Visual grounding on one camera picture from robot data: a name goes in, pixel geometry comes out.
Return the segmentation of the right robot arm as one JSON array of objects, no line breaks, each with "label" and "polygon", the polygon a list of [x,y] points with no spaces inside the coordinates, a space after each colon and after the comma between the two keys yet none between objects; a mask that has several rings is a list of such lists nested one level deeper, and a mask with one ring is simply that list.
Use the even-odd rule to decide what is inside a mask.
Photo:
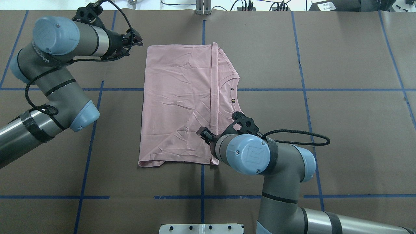
[{"label": "right robot arm", "polygon": [[414,234],[415,229],[337,215],[300,207],[300,185],[316,169],[314,155],[296,145],[268,137],[214,135],[206,127],[197,131],[214,158],[236,172],[264,177],[256,234]]}]

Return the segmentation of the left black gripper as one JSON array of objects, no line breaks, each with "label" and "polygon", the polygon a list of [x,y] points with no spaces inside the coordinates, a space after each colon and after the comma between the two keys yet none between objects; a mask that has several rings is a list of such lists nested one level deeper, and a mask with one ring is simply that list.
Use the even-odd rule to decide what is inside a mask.
[{"label": "left black gripper", "polygon": [[135,29],[128,29],[126,34],[119,34],[115,31],[106,30],[109,38],[109,48],[106,58],[122,58],[129,56],[132,46],[143,46],[142,37]]}]

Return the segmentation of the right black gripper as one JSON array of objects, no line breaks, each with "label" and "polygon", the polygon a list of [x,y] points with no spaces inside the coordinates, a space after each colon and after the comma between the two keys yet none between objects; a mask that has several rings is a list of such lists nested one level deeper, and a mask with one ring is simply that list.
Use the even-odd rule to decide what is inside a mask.
[{"label": "right black gripper", "polygon": [[197,130],[196,134],[199,135],[199,137],[209,145],[215,145],[222,136],[221,134],[214,135],[214,133],[212,133],[207,127],[204,126],[201,126]]}]

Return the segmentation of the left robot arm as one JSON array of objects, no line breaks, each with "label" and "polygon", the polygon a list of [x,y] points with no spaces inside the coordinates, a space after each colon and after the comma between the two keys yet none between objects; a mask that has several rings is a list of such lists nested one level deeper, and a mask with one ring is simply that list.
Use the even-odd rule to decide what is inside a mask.
[{"label": "left robot arm", "polygon": [[68,71],[76,62],[110,62],[142,46],[138,31],[110,31],[93,19],[44,16],[35,22],[30,44],[10,63],[13,75],[26,84],[31,108],[1,128],[1,168],[66,129],[78,132],[100,113]]}]

